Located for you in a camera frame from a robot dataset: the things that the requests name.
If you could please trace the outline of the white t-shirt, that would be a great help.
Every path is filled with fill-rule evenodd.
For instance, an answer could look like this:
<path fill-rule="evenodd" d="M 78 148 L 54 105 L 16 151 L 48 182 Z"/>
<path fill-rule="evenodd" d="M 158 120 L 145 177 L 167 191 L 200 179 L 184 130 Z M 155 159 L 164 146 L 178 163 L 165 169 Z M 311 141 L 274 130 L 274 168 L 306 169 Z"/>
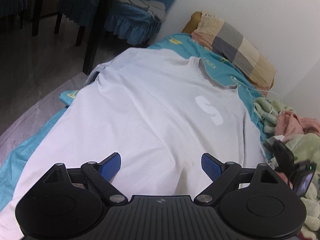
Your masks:
<path fill-rule="evenodd" d="M 27 161 L 1 211 L 1 239 L 22 237 L 15 207 L 55 163 L 79 167 L 118 152 L 113 183 L 126 196 L 195 197 L 210 182 L 204 153 L 244 167 L 264 162 L 238 87 L 217 82 L 200 57 L 169 49 L 130 48 L 98 65 Z"/>

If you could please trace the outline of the green fleece blanket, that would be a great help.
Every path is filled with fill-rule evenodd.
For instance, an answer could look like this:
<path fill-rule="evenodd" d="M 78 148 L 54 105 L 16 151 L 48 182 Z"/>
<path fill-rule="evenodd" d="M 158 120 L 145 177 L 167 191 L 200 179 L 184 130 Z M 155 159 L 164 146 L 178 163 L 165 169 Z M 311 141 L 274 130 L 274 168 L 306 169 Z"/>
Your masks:
<path fill-rule="evenodd" d="M 306 220 L 302 227 L 302 235 L 307 239 L 319 239 L 319 136 L 314 133 L 296 134 L 285 137 L 275 135 L 277 118 L 283 111 L 295 111 L 279 101 L 267 100 L 264 97 L 253 101 L 254 112 L 263 123 L 263 132 L 271 137 L 279 138 L 293 153 L 295 161 L 310 160 L 316 163 L 316 172 L 312 182 L 301 198 L 306 207 Z"/>

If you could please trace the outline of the pink fleece blanket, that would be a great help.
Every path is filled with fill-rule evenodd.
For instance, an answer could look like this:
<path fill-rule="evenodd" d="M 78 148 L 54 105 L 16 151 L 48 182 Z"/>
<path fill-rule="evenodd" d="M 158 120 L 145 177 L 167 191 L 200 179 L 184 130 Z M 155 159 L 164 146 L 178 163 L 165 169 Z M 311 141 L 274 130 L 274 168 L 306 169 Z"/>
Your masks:
<path fill-rule="evenodd" d="M 319 122 L 312 118 L 303 118 L 291 111 L 283 111 L 277 118 L 274 128 L 275 135 L 289 135 L 314 133 L 319 136 Z"/>

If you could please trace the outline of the teal patterned bed sheet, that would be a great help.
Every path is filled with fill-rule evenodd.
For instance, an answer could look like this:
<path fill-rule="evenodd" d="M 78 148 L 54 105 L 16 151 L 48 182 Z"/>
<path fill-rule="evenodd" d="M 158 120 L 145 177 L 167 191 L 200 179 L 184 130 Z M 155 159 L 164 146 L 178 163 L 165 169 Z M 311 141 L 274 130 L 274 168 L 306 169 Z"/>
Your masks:
<path fill-rule="evenodd" d="M 210 76 L 217 82 L 224 86 L 238 85 L 239 97 L 246 106 L 252 122 L 259 129 L 260 139 L 267 139 L 268 135 L 263 132 L 263 123 L 254 112 L 253 106 L 253 100 L 261 97 L 261 93 L 258 89 L 254 88 L 245 76 L 231 65 L 229 61 L 196 43 L 191 36 L 187 34 L 167 36 L 155 44 L 150 45 L 149 49 L 170 49 L 186 59 L 191 56 L 200 57 L 203 59 L 206 70 L 208 70 Z M 65 104 L 65 107 L 56 112 L 37 133 L 15 147 L 15 149 L 8 154 L 6 160 L 3 161 L 1 166 L 1 210 L 12 200 L 15 187 L 27 161 L 71 105 L 73 100 L 67 96 L 68 92 L 69 91 L 62 92 L 59 95 L 59 99 Z"/>

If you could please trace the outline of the checkered pillow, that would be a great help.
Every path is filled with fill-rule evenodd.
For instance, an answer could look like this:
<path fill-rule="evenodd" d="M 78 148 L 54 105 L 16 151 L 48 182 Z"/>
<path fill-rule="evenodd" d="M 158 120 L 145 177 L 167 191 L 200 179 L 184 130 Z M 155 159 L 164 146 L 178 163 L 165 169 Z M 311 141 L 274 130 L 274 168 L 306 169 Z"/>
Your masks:
<path fill-rule="evenodd" d="M 228 60 L 258 88 L 270 90 L 276 70 L 263 54 L 233 26 L 214 15 L 202 12 L 191 38 Z"/>

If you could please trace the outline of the blue covered chair near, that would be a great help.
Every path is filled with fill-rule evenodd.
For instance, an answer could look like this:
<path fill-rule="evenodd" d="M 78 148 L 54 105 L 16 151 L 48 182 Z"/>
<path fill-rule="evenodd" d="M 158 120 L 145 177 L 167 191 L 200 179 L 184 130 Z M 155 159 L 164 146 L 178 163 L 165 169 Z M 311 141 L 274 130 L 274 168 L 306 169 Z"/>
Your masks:
<path fill-rule="evenodd" d="M 164 3 L 167 13 L 175 0 L 154 1 Z M 136 46 L 148 42 L 153 35 L 159 33 L 164 21 L 165 19 L 159 22 L 145 10 L 114 0 L 104 29 L 117 35 L 119 39 L 125 40 L 128 44 Z"/>

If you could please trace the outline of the blue covered chair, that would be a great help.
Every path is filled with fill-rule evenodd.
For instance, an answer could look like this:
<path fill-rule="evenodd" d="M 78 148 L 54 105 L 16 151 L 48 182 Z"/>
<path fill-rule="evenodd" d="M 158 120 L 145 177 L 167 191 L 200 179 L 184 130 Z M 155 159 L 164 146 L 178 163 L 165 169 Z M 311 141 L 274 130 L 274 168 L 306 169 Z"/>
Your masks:
<path fill-rule="evenodd" d="M 175 0 L 154 1 L 164 3 L 167 13 Z M 128 44 L 136 46 L 148 42 L 153 35 L 159 33 L 164 21 L 165 19 L 159 22 L 145 10 L 114 0 L 104 29 L 117 35 L 119 39 L 125 40 Z"/>
<path fill-rule="evenodd" d="M 79 26 L 75 46 L 82 44 L 85 30 L 92 24 L 96 8 L 100 0 L 59 0 L 57 4 L 57 19 L 54 34 L 60 31 L 63 15 Z"/>

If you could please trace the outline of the blue covered chair far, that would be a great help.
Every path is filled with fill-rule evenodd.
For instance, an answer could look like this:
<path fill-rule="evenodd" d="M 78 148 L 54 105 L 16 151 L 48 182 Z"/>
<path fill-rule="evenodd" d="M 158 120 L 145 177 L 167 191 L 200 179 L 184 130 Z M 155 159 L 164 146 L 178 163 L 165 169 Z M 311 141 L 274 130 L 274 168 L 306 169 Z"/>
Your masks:
<path fill-rule="evenodd" d="M 96 8 L 100 0 L 59 0 L 57 4 L 57 19 L 54 34 L 60 31 L 63 15 L 79 26 L 75 46 L 82 44 L 85 30 L 92 24 Z"/>

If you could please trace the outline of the grey cloth on chair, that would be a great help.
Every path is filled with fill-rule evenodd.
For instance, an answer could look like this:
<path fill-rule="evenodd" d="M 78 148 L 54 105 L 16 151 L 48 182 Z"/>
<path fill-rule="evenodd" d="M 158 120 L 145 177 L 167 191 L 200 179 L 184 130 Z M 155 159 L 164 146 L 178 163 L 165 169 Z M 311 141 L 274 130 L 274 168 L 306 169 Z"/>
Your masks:
<path fill-rule="evenodd" d="M 115 0 L 116 2 L 129 4 L 139 9 L 147 11 L 155 20 L 162 22 L 165 19 L 165 4 L 154 0 Z"/>

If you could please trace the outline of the white desk with black legs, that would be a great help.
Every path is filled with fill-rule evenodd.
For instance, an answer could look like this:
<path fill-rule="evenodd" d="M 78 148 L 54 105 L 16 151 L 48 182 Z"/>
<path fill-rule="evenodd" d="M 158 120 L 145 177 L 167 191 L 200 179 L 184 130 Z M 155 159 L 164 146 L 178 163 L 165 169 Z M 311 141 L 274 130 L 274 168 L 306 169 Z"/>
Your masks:
<path fill-rule="evenodd" d="M 89 38 L 82 68 L 82 72 L 86 75 L 89 75 L 93 69 L 95 55 L 100 42 L 99 33 L 104 29 L 104 25 L 112 8 L 113 1 L 114 0 L 100 0 L 96 8 L 92 26 L 89 32 Z M 40 13 L 42 10 L 42 5 L 43 0 L 35 0 L 31 29 L 32 37 L 37 36 L 39 33 Z"/>

